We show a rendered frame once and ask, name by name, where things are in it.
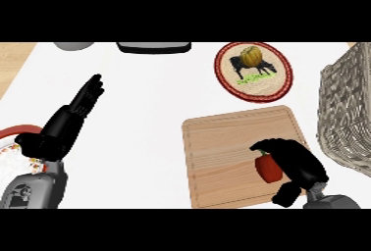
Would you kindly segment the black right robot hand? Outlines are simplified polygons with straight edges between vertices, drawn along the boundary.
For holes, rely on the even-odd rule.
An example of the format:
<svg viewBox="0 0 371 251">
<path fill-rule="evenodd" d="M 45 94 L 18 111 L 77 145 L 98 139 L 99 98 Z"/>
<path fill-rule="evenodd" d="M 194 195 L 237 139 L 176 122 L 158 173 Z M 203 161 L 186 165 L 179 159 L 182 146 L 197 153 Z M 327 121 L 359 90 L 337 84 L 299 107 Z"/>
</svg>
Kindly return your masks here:
<svg viewBox="0 0 371 251">
<path fill-rule="evenodd" d="M 281 185 L 271 199 L 274 204 L 288 208 L 302 190 L 309 191 L 317 183 L 330 181 L 324 165 L 311 150 L 293 139 L 265 139 L 254 143 L 250 149 L 262 150 L 271 155 L 290 178 L 290 182 Z"/>
</svg>

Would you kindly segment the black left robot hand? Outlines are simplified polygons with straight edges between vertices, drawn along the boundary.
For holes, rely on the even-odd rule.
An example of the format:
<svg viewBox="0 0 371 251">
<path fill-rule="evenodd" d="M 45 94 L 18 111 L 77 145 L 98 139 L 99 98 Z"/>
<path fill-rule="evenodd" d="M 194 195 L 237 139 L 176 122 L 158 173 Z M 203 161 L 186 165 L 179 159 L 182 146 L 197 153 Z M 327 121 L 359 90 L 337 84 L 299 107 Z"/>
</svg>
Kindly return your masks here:
<svg viewBox="0 0 371 251">
<path fill-rule="evenodd" d="M 65 157 L 104 92 L 102 76 L 93 75 L 71 103 L 52 115 L 40 133 L 24 132 L 16 136 L 16 143 L 27 157 L 50 162 Z"/>
</svg>

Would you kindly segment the red bell pepper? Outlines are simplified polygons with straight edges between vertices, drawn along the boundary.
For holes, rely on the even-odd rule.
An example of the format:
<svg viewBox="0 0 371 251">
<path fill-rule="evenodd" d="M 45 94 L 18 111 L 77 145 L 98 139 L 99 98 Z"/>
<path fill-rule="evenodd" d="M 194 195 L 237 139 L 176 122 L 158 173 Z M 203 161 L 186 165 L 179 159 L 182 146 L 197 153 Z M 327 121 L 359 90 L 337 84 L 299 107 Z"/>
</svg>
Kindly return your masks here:
<svg viewBox="0 0 371 251">
<path fill-rule="evenodd" d="M 260 150 L 260 156 L 256 158 L 256 169 L 266 183 L 274 183 L 283 179 L 283 169 L 263 150 Z"/>
</svg>

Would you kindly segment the wooden cutting board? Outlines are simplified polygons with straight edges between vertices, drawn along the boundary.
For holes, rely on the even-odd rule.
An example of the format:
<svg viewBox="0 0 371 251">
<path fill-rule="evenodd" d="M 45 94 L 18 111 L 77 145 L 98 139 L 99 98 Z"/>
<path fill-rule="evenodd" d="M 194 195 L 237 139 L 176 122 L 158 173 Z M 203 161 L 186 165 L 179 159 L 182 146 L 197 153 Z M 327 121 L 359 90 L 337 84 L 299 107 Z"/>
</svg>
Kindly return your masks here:
<svg viewBox="0 0 371 251">
<path fill-rule="evenodd" d="M 191 206 L 241 208 L 271 200 L 281 181 L 268 183 L 256 169 L 251 145 L 271 138 L 306 138 L 287 106 L 189 119 L 184 122 Z"/>
</svg>

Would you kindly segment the grey wicker basket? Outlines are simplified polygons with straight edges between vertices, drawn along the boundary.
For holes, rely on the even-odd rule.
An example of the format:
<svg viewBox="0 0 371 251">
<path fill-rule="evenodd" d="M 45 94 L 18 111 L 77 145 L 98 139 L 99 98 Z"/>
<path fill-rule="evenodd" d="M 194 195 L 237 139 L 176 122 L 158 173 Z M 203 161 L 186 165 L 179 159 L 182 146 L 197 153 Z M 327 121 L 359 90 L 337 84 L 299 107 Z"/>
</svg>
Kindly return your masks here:
<svg viewBox="0 0 371 251">
<path fill-rule="evenodd" d="M 321 71 L 317 136 L 325 155 L 371 177 L 371 42 Z"/>
</svg>

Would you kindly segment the white plate with red rim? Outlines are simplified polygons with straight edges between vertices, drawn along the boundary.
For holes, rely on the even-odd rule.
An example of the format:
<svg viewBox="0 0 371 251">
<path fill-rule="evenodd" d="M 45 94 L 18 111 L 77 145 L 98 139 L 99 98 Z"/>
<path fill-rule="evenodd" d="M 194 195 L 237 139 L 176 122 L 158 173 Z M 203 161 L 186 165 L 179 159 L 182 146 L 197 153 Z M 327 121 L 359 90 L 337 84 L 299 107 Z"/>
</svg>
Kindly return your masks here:
<svg viewBox="0 0 371 251">
<path fill-rule="evenodd" d="M 16 136 L 24 133 L 39 133 L 37 125 L 14 125 L 0 129 L 0 193 L 16 176 L 39 174 L 46 170 L 40 159 L 25 157 L 21 145 L 15 142 Z"/>
</svg>

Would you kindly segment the grey round object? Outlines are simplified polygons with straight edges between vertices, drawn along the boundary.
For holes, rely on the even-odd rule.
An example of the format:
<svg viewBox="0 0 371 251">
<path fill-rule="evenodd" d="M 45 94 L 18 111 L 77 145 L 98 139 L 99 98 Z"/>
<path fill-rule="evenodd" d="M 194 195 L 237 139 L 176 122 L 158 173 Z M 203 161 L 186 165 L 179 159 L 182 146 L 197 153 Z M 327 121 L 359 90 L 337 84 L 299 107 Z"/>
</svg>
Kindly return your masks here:
<svg viewBox="0 0 371 251">
<path fill-rule="evenodd" d="M 64 51 L 79 51 L 89 48 L 93 42 L 55 42 L 55 46 Z"/>
</svg>

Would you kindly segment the oval placemat with cow print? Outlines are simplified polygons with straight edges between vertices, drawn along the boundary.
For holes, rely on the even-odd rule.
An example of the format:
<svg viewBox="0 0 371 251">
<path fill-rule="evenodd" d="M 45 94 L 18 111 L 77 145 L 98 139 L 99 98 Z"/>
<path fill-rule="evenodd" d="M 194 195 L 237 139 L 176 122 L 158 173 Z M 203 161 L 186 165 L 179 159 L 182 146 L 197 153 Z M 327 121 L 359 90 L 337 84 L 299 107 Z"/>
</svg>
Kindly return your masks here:
<svg viewBox="0 0 371 251">
<path fill-rule="evenodd" d="M 254 103 L 277 101 L 293 86 L 288 60 L 263 42 L 228 43 L 216 54 L 215 73 L 226 91 Z"/>
</svg>

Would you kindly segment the dark grey appliance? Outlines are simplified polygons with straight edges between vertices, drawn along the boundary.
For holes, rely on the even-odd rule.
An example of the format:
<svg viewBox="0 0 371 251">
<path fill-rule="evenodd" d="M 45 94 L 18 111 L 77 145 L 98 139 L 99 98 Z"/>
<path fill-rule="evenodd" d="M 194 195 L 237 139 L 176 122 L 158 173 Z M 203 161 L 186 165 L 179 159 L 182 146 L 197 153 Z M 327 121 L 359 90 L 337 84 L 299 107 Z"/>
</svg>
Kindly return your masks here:
<svg viewBox="0 0 371 251">
<path fill-rule="evenodd" d="M 136 54 L 175 54 L 191 49 L 189 42 L 118 42 L 118 50 Z"/>
</svg>

